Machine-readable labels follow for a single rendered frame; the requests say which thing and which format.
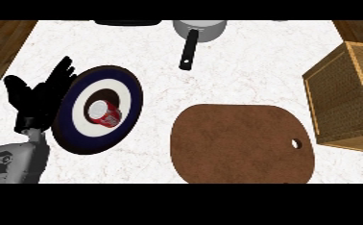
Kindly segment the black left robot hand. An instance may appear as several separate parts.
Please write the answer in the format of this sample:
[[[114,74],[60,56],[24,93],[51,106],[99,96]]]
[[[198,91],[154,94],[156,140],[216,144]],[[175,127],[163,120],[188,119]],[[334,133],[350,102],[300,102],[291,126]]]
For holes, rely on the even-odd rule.
[[[46,131],[52,127],[64,96],[77,78],[71,63],[71,58],[66,56],[48,80],[36,88],[20,76],[5,77],[9,102],[18,109],[17,133],[30,129]]]

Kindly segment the brown wooden cutting board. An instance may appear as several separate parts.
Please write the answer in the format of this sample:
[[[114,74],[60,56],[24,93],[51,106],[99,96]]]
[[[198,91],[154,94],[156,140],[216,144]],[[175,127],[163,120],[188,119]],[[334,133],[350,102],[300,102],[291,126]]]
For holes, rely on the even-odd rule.
[[[315,170],[308,130],[277,106],[189,107],[175,120],[170,155],[189,183],[305,184]]]

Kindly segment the wicker basket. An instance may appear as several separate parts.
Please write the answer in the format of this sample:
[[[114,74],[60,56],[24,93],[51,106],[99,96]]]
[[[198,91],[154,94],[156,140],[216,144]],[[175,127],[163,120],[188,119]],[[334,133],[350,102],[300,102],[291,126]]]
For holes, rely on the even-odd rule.
[[[303,77],[316,143],[363,151],[363,43],[346,41]]]

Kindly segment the navy and white plate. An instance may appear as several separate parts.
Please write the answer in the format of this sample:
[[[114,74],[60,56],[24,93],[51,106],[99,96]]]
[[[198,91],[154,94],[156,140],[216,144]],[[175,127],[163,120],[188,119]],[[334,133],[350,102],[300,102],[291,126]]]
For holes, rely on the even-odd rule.
[[[92,122],[89,107],[98,100],[111,102],[122,111],[122,122],[113,128]],[[142,86],[126,68],[104,65],[83,72],[63,99],[52,127],[60,146],[79,155],[108,150],[132,131],[142,105]]]

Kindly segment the red can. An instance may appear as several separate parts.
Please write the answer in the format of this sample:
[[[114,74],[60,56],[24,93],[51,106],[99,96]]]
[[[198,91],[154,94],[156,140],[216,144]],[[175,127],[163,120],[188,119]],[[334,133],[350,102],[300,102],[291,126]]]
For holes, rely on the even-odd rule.
[[[123,118],[120,109],[107,100],[98,100],[91,104],[89,116],[94,123],[107,128],[114,128]]]

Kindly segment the brown wooden panel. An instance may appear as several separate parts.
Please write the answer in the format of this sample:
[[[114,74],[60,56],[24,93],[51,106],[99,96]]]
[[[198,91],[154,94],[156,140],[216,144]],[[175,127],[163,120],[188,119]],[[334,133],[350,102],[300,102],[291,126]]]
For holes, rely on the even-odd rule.
[[[363,42],[363,20],[336,20],[334,25],[344,41]]]
[[[36,24],[37,20],[0,20],[0,79]]]

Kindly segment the black flat appliance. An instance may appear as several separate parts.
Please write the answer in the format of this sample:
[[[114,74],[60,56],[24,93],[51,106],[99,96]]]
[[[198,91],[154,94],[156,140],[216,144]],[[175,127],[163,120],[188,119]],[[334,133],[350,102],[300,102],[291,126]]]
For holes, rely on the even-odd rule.
[[[95,20],[95,23],[107,26],[156,26],[161,23],[161,20]]]

